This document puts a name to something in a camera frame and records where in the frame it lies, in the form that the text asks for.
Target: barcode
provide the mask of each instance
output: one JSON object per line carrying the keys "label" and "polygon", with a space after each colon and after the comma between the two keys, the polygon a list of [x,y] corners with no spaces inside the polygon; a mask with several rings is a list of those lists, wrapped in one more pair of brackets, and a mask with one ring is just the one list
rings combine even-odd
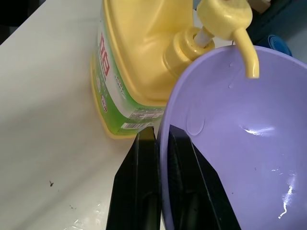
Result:
{"label": "barcode", "polygon": [[140,124],[129,124],[129,123],[124,123],[121,128],[125,129],[139,129],[139,128],[145,128],[147,126],[151,125],[151,123],[140,123]]}

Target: blue object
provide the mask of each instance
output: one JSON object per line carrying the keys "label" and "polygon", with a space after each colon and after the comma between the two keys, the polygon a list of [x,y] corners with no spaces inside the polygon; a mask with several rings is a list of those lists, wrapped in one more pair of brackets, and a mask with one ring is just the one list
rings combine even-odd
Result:
{"label": "blue object", "polygon": [[265,37],[264,39],[260,40],[256,45],[277,50],[279,52],[292,56],[291,50],[289,49],[287,44],[279,36],[276,35],[271,34],[268,37]]}

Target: purple bowl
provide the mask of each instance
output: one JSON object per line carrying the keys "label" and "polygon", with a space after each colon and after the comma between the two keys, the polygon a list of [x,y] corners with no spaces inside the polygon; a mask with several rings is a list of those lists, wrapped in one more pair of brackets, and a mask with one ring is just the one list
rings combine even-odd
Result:
{"label": "purple bowl", "polygon": [[170,125],[215,168],[241,229],[307,228],[307,65],[255,49],[258,80],[245,77],[239,51],[226,46],[193,62],[172,91],[158,134],[167,230]]}

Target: bottle label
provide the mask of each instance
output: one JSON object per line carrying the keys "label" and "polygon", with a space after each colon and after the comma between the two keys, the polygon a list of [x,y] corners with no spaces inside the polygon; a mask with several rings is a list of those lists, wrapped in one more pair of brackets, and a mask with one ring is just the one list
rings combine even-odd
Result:
{"label": "bottle label", "polygon": [[103,15],[98,26],[93,69],[100,112],[113,134],[136,134],[162,117],[164,107],[141,105],[128,93],[114,60]]}

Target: red text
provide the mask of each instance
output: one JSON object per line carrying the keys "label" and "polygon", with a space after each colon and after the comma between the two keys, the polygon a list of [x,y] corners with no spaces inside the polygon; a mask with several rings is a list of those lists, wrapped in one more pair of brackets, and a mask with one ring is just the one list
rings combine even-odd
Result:
{"label": "red text", "polygon": [[104,73],[107,76],[107,74],[109,73],[110,70],[110,66],[109,66],[109,61],[107,59],[107,53],[106,53],[106,48],[105,48],[105,40],[104,37],[102,36],[101,33],[101,39],[100,39],[100,56],[101,56],[101,60],[102,60],[102,66],[104,68]]}

